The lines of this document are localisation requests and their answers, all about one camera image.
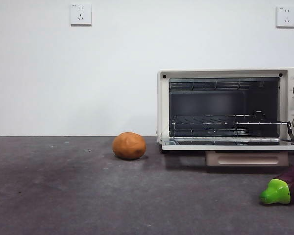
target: green eggplant cap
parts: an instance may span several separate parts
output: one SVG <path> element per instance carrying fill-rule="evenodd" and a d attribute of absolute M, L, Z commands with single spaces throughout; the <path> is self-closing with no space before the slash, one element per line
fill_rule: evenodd
<path fill-rule="evenodd" d="M 260 196 L 260 201 L 264 204 L 282 203 L 289 204 L 291 195 L 289 186 L 283 180 L 270 180 L 268 188 L 263 191 Z"/>

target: oven rack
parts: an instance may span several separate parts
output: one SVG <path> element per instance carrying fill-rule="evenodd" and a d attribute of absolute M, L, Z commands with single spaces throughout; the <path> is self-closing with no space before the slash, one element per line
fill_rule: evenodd
<path fill-rule="evenodd" d="M 252 115 L 200 115 L 174 116 L 173 125 L 287 125 L 287 122 L 270 120 L 262 112 Z"/>
<path fill-rule="evenodd" d="M 293 139 L 291 124 L 267 119 L 261 111 L 252 115 L 174 116 L 171 137 L 278 137 L 279 125 L 286 125 Z"/>

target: toy eggplant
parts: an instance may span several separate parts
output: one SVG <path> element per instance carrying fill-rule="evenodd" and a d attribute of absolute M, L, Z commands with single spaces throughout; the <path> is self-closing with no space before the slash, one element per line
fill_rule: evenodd
<path fill-rule="evenodd" d="M 260 194 L 260 200 L 264 204 L 294 203 L 294 166 L 272 179 L 267 189 Z"/>

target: oven door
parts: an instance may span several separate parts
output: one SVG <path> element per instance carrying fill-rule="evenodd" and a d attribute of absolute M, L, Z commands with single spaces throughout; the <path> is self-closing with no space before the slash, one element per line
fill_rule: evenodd
<path fill-rule="evenodd" d="M 163 150 L 294 150 L 294 141 L 280 139 L 190 139 L 170 138 L 162 141 Z"/>
<path fill-rule="evenodd" d="M 278 76 L 169 79 L 167 136 L 163 150 L 294 150 Z"/>

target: eggplant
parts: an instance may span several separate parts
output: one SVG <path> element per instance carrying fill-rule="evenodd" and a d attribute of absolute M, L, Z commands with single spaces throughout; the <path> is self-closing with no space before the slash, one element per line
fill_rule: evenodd
<path fill-rule="evenodd" d="M 259 197 L 260 201 L 264 204 L 294 203 L 294 166 L 273 178 L 268 183 L 267 189 Z"/>

